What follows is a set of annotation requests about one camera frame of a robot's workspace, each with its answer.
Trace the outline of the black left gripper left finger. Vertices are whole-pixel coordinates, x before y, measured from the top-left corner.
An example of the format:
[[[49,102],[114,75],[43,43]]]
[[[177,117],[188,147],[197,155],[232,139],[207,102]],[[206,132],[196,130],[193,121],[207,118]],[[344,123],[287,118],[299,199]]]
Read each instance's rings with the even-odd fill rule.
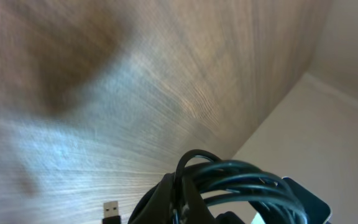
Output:
[[[165,174],[162,180],[151,188],[136,205],[128,224],[172,223],[172,190],[174,174]]]

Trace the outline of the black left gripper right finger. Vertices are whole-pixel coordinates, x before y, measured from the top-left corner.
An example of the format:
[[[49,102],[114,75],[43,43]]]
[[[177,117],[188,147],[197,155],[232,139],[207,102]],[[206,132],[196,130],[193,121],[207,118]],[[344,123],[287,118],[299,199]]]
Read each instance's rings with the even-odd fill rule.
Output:
[[[183,224],[216,223],[194,182],[189,177],[182,178],[182,196],[181,222]]]

